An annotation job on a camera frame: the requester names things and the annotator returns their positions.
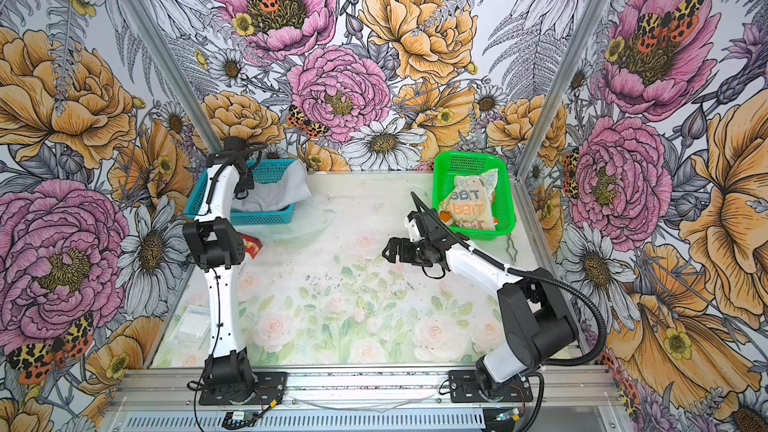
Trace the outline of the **light grey towel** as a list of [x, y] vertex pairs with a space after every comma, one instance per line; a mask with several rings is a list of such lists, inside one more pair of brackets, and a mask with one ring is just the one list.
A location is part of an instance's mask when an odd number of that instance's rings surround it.
[[234, 210], [277, 212], [311, 197], [307, 171], [301, 161], [265, 160], [253, 170], [253, 177], [254, 189], [246, 198], [233, 200]]

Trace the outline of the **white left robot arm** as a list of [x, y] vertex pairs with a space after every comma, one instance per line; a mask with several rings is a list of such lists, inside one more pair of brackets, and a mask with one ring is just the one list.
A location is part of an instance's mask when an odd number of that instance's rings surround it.
[[256, 152], [242, 138], [228, 137], [206, 159], [203, 201], [183, 236], [209, 295], [208, 357], [201, 374], [201, 402], [245, 404], [254, 398], [256, 378], [237, 311], [237, 275], [246, 256], [241, 235], [230, 221], [236, 195], [253, 188], [248, 158]]

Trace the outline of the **right aluminium frame post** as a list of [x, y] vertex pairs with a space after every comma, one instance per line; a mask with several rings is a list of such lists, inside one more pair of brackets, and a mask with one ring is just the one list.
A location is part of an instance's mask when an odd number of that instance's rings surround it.
[[562, 57], [551, 87], [546, 93], [539, 120], [534, 125], [531, 136], [523, 148], [522, 156], [516, 169], [518, 176], [526, 174], [533, 160], [537, 157], [546, 138], [547, 130], [555, 121], [557, 110], [561, 105], [568, 83], [578, 66], [580, 57], [592, 38], [597, 23], [602, 17], [604, 10], [608, 7], [609, 2], [610, 0], [587, 1], [585, 11], [576, 23], [572, 38]]

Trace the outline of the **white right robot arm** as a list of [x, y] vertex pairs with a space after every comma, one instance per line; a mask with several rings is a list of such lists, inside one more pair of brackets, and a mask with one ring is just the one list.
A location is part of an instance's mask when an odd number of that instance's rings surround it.
[[562, 284], [545, 269], [520, 270], [505, 265], [453, 232], [429, 211], [407, 217], [408, 235], [392, 237], [382, 250], [390, 263], [424, 270], [438, 267], [486, 289], [497, 299], [503, 339], [476, 362], [482, 393], [493, 393], [537, 370], [578, 337], [577, 324], [562, 294]]

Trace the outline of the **left aluminium frame post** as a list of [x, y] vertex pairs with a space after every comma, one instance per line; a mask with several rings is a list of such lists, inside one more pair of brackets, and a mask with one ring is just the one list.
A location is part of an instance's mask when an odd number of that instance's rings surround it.
[[151, 7], [146, 0], [119, 0], [123, 10], [133, 25], [138, 28], [144, 43], [175, 94], [176, 99], [185, 108], [187, 115], [196, 128], [201, 140], [209, 152], [222, 149], [222, 141], [211, 125], [206, 113], [191, 84], [187, 80], [181, 65], [176, 60]]

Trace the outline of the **aluminium frame post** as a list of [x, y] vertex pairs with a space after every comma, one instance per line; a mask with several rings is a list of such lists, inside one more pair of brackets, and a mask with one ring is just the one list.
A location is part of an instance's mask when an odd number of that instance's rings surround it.
[[222, 141], [211, 125], [206, 113], [191, 84], [187, 80], [181, 65], [176, 60], [151, 7], [146, 0], [119, 0], [123, 10], [133, 25], [138, 28], [144, 43], [175, 94], [176, 99], [185, 108], [187, 115], [196, 128], [201, 140], [209, 152], [222, 149]]
[[568, 83], [578, 66], [580, 57], [592, 38], [597, 23], [602, 17], [604, 10], [608, 7], [609, 2], [610, 0], [587, 1], [585, 11], [576, 23], [572, 38], [562, 57], [551, 87], [546, 93], [539, 120], [534, 125], [531, 136], [523, 148], [522, 156], [516, 169], [518, 176], [526, 174], [533, 160], [537, 157], [546, 138], [547, 130], [555, 121], [557, 110], [561, 105]]

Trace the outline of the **teal plastic basket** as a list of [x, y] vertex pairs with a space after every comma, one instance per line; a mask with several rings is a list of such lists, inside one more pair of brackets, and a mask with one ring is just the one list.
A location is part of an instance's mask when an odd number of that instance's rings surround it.
[[233, 165], [215, 164], [196, 183], [184, 209], [189, 219], [204, 221], [221, 216], [237, 227], [287, 224], [294, 205], [311, 197], [307, 171], [300, 161], [250, 161], [253, 188], [235, 191], [241, 178]]

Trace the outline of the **printed cream towel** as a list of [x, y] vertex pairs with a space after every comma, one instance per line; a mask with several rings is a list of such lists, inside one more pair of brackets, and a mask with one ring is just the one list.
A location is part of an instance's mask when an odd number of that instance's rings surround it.
[[492, 213], [498, 173], [495, 169], [479, 175], [455, 176], [454, 188], [438, 207], [440, 219], [449, 226], [490, 231], [497, 220]]

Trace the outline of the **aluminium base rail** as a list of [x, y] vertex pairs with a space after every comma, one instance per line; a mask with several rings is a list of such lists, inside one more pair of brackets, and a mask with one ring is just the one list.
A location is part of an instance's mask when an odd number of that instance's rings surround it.
[[197, 369], [131, 372], [105, 431], [630, 431], [605, 368], [548, 367], [485, 399], [471, 366], [278, 366], [235, 403], [192, 391]]

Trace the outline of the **red and white carton box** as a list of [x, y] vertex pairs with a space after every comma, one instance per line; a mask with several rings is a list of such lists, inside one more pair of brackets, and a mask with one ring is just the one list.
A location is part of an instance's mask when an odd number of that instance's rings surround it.
[[262, 250], [262, 247], [263, 247], [262, 242], [258, 238], [255, 238], [246, 234], [242, 234], [241, 238], [243, 240], [245, 252], [251, 258], [255, 258], [259, 254], [259, 252]]

